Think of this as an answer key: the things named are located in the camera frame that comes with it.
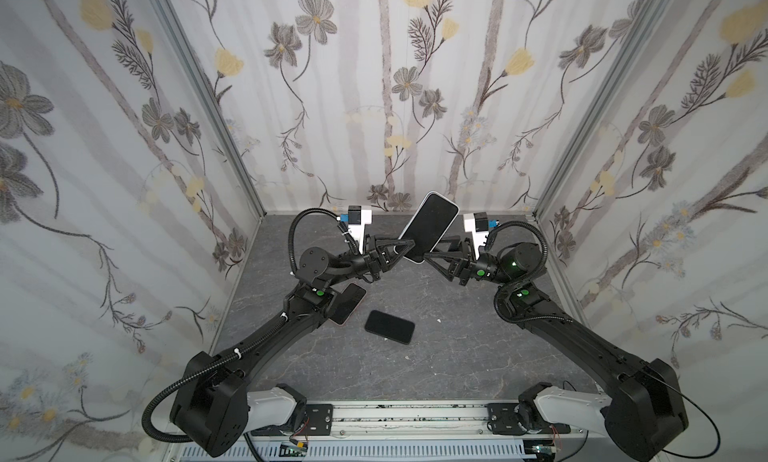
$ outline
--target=flower pattern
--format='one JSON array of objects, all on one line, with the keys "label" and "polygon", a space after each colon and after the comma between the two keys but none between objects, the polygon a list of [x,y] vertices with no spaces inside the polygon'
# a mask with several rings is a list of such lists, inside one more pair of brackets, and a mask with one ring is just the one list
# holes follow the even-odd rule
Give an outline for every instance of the flower pattern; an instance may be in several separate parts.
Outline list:
[{"label": "flower pattern", "polygon": [[641,121],[638,128],[642,131],[638,137],[639,143],[650,143],[654,146],[658,146],[666,136],[664,131],[661,131],[665,127],[668,127],[674,119],[674,111],[667,111],[667,106],[664,104],[658,105],[651,109],[648,113],[648,120]]},{"label": "flower pattern", "polygon": [[398,192],[392,195],[389,205],[394,211],[403,211],[411,208],[411,194]]},{"label": "flower pattern", "polygon": [[565,69],[574,62],[579,68],[583,68],[587,65],[589,55],[593,52],[600,51],[605,45],[606,31],[606,28],[596,28],[591,24],[587,26],[587,28],[581,32],[581,35],[574,39],[576,47],[570,51],[562,51],[560,53],[560,68]]},{"label": "flower pattern", "polygon": [[329,21],[333,16],[333,4],[329,0],[299,0],[299,7],[306,15],[296,16],[296,29],[303,35],[314,33],[316,41],[326,44],[326,33],[336,34],[337,31],[336,25]]},{"label": "flower pattern", "polygon": [[226,258],[230,256],[230,251],[226,248],[226,244],[222,242],[216,243],[214,249],[214,260],[219,263],[219,272],[223,272],[226,267]]},{"label": "flower pattern", "polygon": [[558,250],[562,253],[563,259],[571,257],[571,250],[576,249],[576,241],[573,234],[568,231],[562,232],[558,236]]},{"label": "flower pattern", "polygon": [[427,117],[431,113],[435,114],[436,119],[440,119],[448,110],[445,106],[440,105],[440,101],[442,101],[442,95],[440,95],[439,89],[424,91],[422,98],[418,100],[418,105],[424,108],[422,117]]},{"label": "flower pattern", "polygon": [[0,223],[19,220],[16,197],[37,197],[43,193],[22,171],[27,156],[21,150],[0,142]]},{"label": "flower pattern", "polygon": [[160,137],[164,142],[170,141],[170,132],[174,129],[174,119],[170,114],[161,114],[158,103],[149,98],[149,103],[141,106],[141,120],[152,127],[152,138],[157,141]]},{"label": "flower pattern", "polygon": [[387,200],[387,194],[389,193],[389,190],[384,187],[384,184],[378,184],[376,186],[371,186],[371,195],[368,196],[368,200],[370,200],[373,203],[379,202],[379,200]]},{"label": "flower pattern", "polygon": [[190,115],[184,108],[179,108],[174,119],[176,120],[176,128],[179,131],[179,135],[187,136],[187,142],[189,142],[191,146],[194,137],[200,137],[200,123],[192,122],[190,120]]},{"label": "flower pattern", "polygon": [[38,136],[53,133],[51,123],[40,115],[53,111],[53,104],[29,91],[27,75],[0,62],[0,137],[13,139],[24,126]]},{"label": "flower pattern", "polygon": [[394,75],[395,84],[392,92],[400,94],[400,101],[408,101],[411,96],[415,97],[422,93],[422,85],[416,83],[418,75],[416,66],[408,68],[399,68]]},{"label": "flower pattern", "polygon": [[232,234],[226,241],[226,247],[232,257],[240,257],[245,253],[245,238],[237,232],[237,227],[232,228]]},{"label": "flower pattern", "polygon": [[273,68],[278,68],[283,58],[292,66],[297,64],[296,51],[301,49],[301,39],[296,34],[296,28],[287,24],[278,26],[276,22],[273,22],[270,41],[274,43],[275,47],[265,49],[264,55],[270,59],[270,65]]},{"label": "flower pattern", "polygon": [[669,149],[665,146],[661,146],[648,154],[648,167],[640,173],[640,177],[650,177],[648,190],[654,191],[667,185],[667,181],[664,179],[664,171],[672,170],[674,158],[675,153],[670,153]]}]

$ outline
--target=floral wallpaper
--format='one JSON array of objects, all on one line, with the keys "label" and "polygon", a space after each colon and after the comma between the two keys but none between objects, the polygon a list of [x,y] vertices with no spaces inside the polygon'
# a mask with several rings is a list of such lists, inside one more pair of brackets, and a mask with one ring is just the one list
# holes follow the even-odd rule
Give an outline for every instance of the floral wallpaper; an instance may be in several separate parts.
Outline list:
[{"label": "floral wallpaper", "polygon": [[[671,0],[540,214],[593,329],[673,365],[715,419],[714,460],[768,450],[767,96],[768,0]],[[688,415],[670,449],[705,454]]]},{"label": "floral wallpaper", "polygon": [[267,209],[530,211],[646,0],[171,1]]},{"label": "floral wallpaper", "polygon": [[257,221],[149,0],[0,0],[0,54],[3,456],[160,460]]}]

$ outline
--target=gray marble surface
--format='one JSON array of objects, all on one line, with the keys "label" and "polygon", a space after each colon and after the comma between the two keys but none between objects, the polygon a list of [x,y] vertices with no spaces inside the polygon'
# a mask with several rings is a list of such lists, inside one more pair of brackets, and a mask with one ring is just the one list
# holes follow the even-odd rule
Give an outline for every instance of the gray marble surface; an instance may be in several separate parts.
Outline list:
[{"label": "gray marble surface", "polygon": [[[510,217],[496,217],[507,220]],[[374,216],[371,234],[398,237],[410,216]],[[293,216],[267,216],[224,320],[216,351],[229,347],[278,313],[296,280],[286,251]],[[446,235],[462,235],[461,217]],[[329,217],[305,217],[296,235],[296,257],[310,246],[332,253],[346,249]],[[506,229],[496,247],[533,236]],[[557,300],[544,275],[537,286]],[[331,321],[296,342],[255,382],[253,390],[286,383],[311,400],[516,398],[540,380],[570,380],[594,392],[594,383],[576,364],[543,339],[504,323],[493,309],[496,286],[470,280],[449,283],[426,263],[402,260],[373,285],[343,325]],[[367,333],[363,325],[378,309],[416,323],[410,345]]]}]

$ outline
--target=black smartphone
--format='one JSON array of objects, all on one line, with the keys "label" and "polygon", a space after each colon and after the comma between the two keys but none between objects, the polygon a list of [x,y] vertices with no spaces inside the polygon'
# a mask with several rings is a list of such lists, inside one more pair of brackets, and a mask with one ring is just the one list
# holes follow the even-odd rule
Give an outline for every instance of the black smartphone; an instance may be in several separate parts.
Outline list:
[{"label": "black smartphone", "polygon": [[401,344],[410,344],[416,324],[394,315],[373,310],[366,321],[368,333],[381,335]]},{"label": "black smartphone", "polygon": [[336,306],[336,310],[333,311],[329,319],[338,325],[344,325],[347,319],[350,318],[352,312],[355,310],[362,298],[366,295],[366,290],[360,287],[358,284],[349,284],[344,289],[344,292],[337,295],[340,297],[339,304]]},{"label": "black smartphone", "polygon": [[423,263],[424,254],[437,246],[457,215],[458,206],[453,201],[437,192],[427,194],[400,234],[400,239],[413,239],[416,243],[403,257],[417,264]]}]

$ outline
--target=black cable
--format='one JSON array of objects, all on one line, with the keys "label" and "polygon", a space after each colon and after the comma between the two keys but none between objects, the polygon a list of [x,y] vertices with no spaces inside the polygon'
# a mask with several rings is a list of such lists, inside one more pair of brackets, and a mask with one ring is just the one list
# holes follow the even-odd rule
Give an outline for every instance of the black cable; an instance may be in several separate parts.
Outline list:
[{"label": "black cable", "polygon": [[160,402],[165,400],[169,395],[173,394],[176,390],[179,390],[180,388],[184,387],[185,385],[189,384],[193,380],[198,379],[199,377],[202,377],[206,374],[209,374],[219,367],[223,367],[226,364],[229,364],[231,361],[235,361],[239,358],[242,358],[243,355],[248,354],[249,352],[253,352],[256,348],[258,348],[260,345],[262,345],[267,339],[272,337],[277,331],[279,331],[283,325],[285,325],[288,322],[288,315],[284,315],[284,317],[280,318],[280,321],[272,327],[269,331],[267,331],[264,335],[259,337],[256,341],[251,342],[244,348],[240,350],[240,353],[237,354],[236,352],[233,352],[232,354],[229,354],[225,357],[220,358],[218,361],[215,361],[213,364],[208,365],[205,368],[202,368],[201,370],[194,372],[191,375],[188,375],[185,378],[176,380],[173,384],[169,385],[167,388],[163,389],[158,395],[155,395],[152,400],[150,400],[149,404],[147,404],[147,407],[144,409],[144,413],[141,415],[141,428],[144,429],[144,432],[147,433],[148,436],[150,436],[153,439],[159,440],[160,442],[169,442],[171,444],[183,444],[185,442],[191,442],[192,439],[189,438],[187,435],[176,435],[176,434],[168,434],[167,432],[163,432],[162,430],[159,430],[152,424],[152,412],[160,405]]},{"label": "black cable", "polygon": [[254,446],[254,441],[250,439],[250,436],[247,432],[243,433],[243,437],[245,437],[245,444],[248,446],[248,450],[250,450],[250,454],[254,456],[256,459],[256,462],[264,462],[264,459],[259,456],[259,453],[256,452],[256,446]]},{"label": "black cable", "polygon": [[720,430],[718,430],[718,429],[717,429],[717,424],[715,424],[715,421],[714,421],[714,420],[712,420],[712,418],[710,417],[710,415],[709,415],[709,414],[707,414],[707,413],[704,411],[704,409],[702,409],[701,407],[699,407],[699,405],[698,405],[696,402],[694,402],[693,400],[689,399],[689,398],[686,396],[686,394],[683,394],[682,392],[680,392],[680,391],[679,391],[679,390],[677,390],[676,388],[674,388],[674,387],[672,387],[671,385],[667,384],[667,382],[665,382],[665,381],[663,381],[663,380],[659,379],[658,377],[656,377],[656,376],[655,376],[655,375],[653,375],[653,374],[650,374],[650,373],[649,373],[649,372],[647,372],[647,371],[644,371],[644,372],[643,372],[643,374],[644,374],[644,375],[647,375],[648,377],[652,378],[653,380],[656,380],[657,382],[660,382],[661,384],[664,384],[664,385],[666,385],[668,388],[670,388],[670,389],[674,390],[675,392],[677,392],[677,394],[678,394],[680,397],[684,398],[685,400],[688,400],[688,401],[689,401],[689,402],[690,402],[690,403],[691,403],[691,404],[692,404],[692,405],[693,405],[695,408],[699,409],[699,412],[701,412],[702,414],[704,414],[704,417],[706,417],[706,419],[707,419],[707,420],[710,422],[710,424],[712,424],[712,427],[715,429],[715,434],[717,434],[717,444],[715,445],[715,448],[714,448],[714,450],[712,450],[711,452],[709,452],[707,455],[682,455],[682,454],[676,454],[675,452],[669,452],[668,450],[664,450],[664,449],[662,449],[661,451],[662,451],[662,452],[665,452],[666,454],[669,454],[669,455],[674,455],[674,456],[676,456],[676,457],[683,457],[684,459],[705,459],[705,458],[707,458],[707,457],[712,457],[713,455],[715,455],[715,454],[717,453],[717,451],[720,449]]},{"label": "black cable", "polygon": [[[571,384],[571,382],[569,382],[568,380],[563,380],[563,390],[565,390],[565,385],[566,385],[566,384],[570,385],[570,386],[571,386],[571,388],[573,389],[573,391],[574,391],[574,392],[577,392],[577,390],[576,390],[576,388],[574,387],[574,385],[573,385],[573,384]],[[586,445],[586,443],[587,443],[587,438],[589,438],[589,430],[587,430],[587,434],[584,436],[584,438],[583,438],[583,439],[581,439],[581,445],[579,445],[579,446],[578,446],[578,448],[577,448],[577,449],[576,449],[576,450],[575,450],[575,451],[574,451],[572,454],[570,454],[570,455],[567,455],[567,456],[565,456],[565,457],[561,458],[559,462],[563,462],[563,460],[567,460],[567,459],[570,459],[571,457],[573,457],[573,456],[575,456],[576,454],[578,454],[578,452],[579,452],[581,449],[583,449],[583,448],[584,448],[584,446]]]},{"label": "black cable", "polygon": [[[290,227],[288,228],[288,260],[290,262],[290,269],[294,274],[296,274],[296,272],[299,269],[296,266],[296,254],[293,252],[293,234],[296,231],[296,226],[299,225],[299,221],[302,220],[304,216],[307,216],[313,213],[325,214],[334,219],[338,217],[335,213],[329,211],[328,209],[323,209],[321,207],[312,207],[310,209],[304,209],[303,211],[298,213],[296,217],[293,218],[293,222],[290,224]],[[350,234],[350,231],[346,227],[346,224],[344,224],[343,221],[339,220],[336,226],[339,227],[339,230],[341,231],[341,233],[344,234],[344,240],[346,241],[346,245],[350,247],[352,254],[360,254],[360,251],[357,248],[357,241],[355,241],[355,239]]]}]

